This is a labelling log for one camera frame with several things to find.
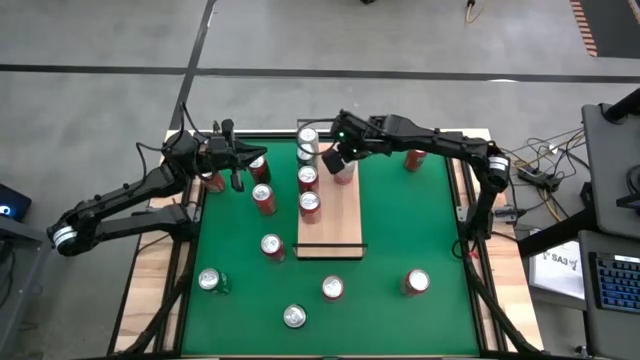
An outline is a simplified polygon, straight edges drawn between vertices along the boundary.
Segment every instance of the can lid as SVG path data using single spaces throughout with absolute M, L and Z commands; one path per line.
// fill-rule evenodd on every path
M 300 195 L 300 206 L 305 210 L 314 210 L 320 206 L 320 198 L 313 191 L 307 191 Z
M 314 152 L 313 146 L 311 146 L 311 144 L 301 144 L 299 147 L 301 147 L 302 149 L 305 149 L 310 153 Z M 310 160 L 312 157 L 313 157 L 312 154 L 306 153 L 301 149 L 298 149 L 298 159 L 307 161 L 307 160 Z
M 255 159 L 251 164 L 249 164 L 249 167 L 252 169 L 257 169 L 263 164 L 264 164 L 264 156 L 260 156 L 259 158 Z
M 417 291 L 425 291 L 429 288 L 429 275 L 424 270 L 412 270 L 409 274 L 409 284 Z
M 304 128 L 300 130 L 299 138 L 302 141 L 311 142 L 314 141 L 318 137 L 318 132 L 312 128 Z
M 215 269 L 204 269 L 198 276 L 198 284 L 204 290 L 211 290 L 218 285 L 220 275 Z
M 265 253 L 273 254 L 280 250 L 280 238 L 274 234 L 265 235 L 260 242 L 260 247 Z
M 300 305 L 289 305 L 284 310 L 284 323 L 290 328 L 299 328 L 307 321 L 307 314 Z
M 303 166 L 298 170 L 298 179 L 303 183 L 312 183 L 318 178 L 318 171 L 313 166 Z
M 324 281 L 322 281 L 322 292 L 325 296 L 330 298 L 337 298 L 342 295 L 344 291 L 344 283 L 342 279 L 335 275 L 327 276 Z
M 253 188 L 253 198 L 258 201 L 264 201 L 271 196 L 271 188 L 266 184 L 258 184 Z

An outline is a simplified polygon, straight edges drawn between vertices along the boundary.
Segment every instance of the concrete floor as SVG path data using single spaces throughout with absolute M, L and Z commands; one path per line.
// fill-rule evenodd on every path
M 0 0 L 0 64 L 186 67 L 205 0 Z M 492 0 L 465 26 L 465 1 L 219 0 L 200 67 L 635 75 L 640 61 L 586 54 L 568 1 Z M 30 196 L 44 229 L 78 201 L 140 176 L 134 143 L 159 143 L 182 76 L 0 73 L 0 181 Z M 580 126 L 580 107 L 636 85 L 196 77 L 196 124 L 231 117 L 240 129 L 291 128 L 298 117 L 398 113 L 423 126 L 486 127 L 501 146 Z M 586 158 L 584 149 L 576 154 Z M 149 163 L 157 161 L 148 154 Z M 557 194 L 569 212 L 588 173 Z M 518 187 L 518 203 L 538 203 Z M 548 226 L 538 209 L 521 223 Z M 135 242 L 71 259 L 53 254 L 19 353 L 103 355 Z M 536 303 L 545 348 L 584 342 L 581 314 Z

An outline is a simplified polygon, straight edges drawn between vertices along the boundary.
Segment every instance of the green mat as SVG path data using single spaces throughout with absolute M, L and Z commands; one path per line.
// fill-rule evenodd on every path
M 416 173 L 404 170 L 404 154 L 361 161 L 364 259 L 298 261 L 291 249 L 298 216 L 295 143 L 250 143 L 269 149 L 278 212 L 260 215 L 251 191 L 207 195 L 184 355 L 478 354 L 463 265 L 450 252 L 456 226 L 442 157 L 427 156 Z M 249 174 L 243 179 L 250 189 Z M 267 233 L 278 234 L 287 247 L 282 264 L 260 252 Z M 198 287 L 198 274 L 208 267 L 229 276 L 229 295 Z M 407 298 L 400 282 L 412 268 L 424 269 L 431 287 Z M 330 274 L 345 282 L 336 303 L 321 293 Z M 282 320 L 293 303 L 307 312 L 307 323 L 295 330 Z

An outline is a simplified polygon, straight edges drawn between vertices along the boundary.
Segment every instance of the red soda can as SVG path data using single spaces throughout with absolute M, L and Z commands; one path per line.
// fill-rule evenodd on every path
M 268 184 L 271 182 L 271 170 L 264 156 L 260 156 L 249 164 L 249 173 L 256 184 Z
M 320 197 L 313 191 L 300 195 L 300 214 L 302 221 L 315 224 L 320 221 Z
M 274 234 L 268 234 L 262 238 L 262 241 L 260 241 L 260 249 L 265 256 L 275 262 L 282 262 L 286 255 L 284 243 L 278 235 Z
M 299 144 L 311 144 L 314 151 L 318 151 L 318 132 L 312 128 L 304 128 L 298 134 Z
M 409 171 L 416 171 L 420 168 L 420 165 L 424 162 L 424 158 L 427 156 L 426 151 L 422 150 L 409 150 L 407 151 L 407 157 L 404 159 L 404 167 Z
M 353 180 L 353 173 L 356 170 L 356 162 L 352 161 L 344 165 L 344 169 L 333 175 L 333 182 L 340 185 L 347 185 Z
M 413 269 L 402 280 L 402 292 L 406 296 L 415 296 L 427 291 L 431 281 L 424 270 Z
M 318 170 L 313 166 L 303 166 L 298 170 L 298 189 L 300 194 L 307 191 L 318 192 L 320 187 L 320 178 L 318 177 Z
M 269 185 L 256 185 L 253 188 L 252 196 L 262 215 L 273 215 L 276 212 L 276 197 L 273 195 L 273 190 Z
M 217 172 L 215 175 L 213 173 L 202 174 L 202 183 L 204 187 L 207 188 L 212 193 L 221 193 L 224 191 L 224 178 Z
M 322 295 L 328 301 L 336 301 L 344 294 L 344 282 L 336 275 L 329 275 L 322 281 Z

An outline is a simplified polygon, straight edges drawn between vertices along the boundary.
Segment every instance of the white paper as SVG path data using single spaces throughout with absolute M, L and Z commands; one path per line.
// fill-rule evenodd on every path
M 584 300 L 580 244 L 569 241 L 531 258 L 529 284 Z

